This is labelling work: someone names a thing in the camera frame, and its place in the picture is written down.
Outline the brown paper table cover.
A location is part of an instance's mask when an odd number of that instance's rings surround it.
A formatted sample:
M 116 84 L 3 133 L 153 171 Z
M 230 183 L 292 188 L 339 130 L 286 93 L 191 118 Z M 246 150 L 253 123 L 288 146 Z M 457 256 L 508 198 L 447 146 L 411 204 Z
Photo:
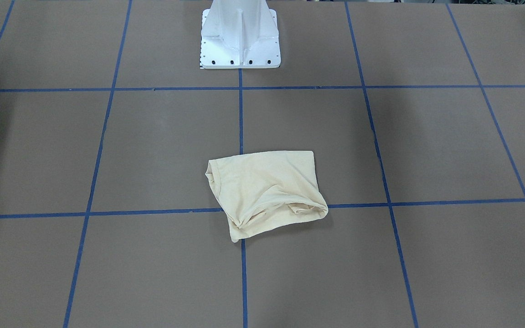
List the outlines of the brown paper table cover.
M 0 328 L 525 328 L 525 5 L 0 0 Z M 313 151 L 320 220 L 231 241 L 211 159 Z

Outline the beige printed t-shirt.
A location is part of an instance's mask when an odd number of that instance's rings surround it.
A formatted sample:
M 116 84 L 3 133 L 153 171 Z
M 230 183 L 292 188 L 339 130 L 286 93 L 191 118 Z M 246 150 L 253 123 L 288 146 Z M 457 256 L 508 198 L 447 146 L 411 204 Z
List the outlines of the beige printed t-shirt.
M 313 151 L 267 151 L 211 159 L 206 178 L 225 212 L 231 241 L 323 219 Z

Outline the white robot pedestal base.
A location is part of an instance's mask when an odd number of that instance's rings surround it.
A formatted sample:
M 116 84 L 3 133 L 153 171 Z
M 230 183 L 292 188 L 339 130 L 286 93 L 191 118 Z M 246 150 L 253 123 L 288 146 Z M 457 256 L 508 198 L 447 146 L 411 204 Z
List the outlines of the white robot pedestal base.
M 278 15 L 265 0 L 215 0 L 201 15 L 201 69 L 281 66 Z

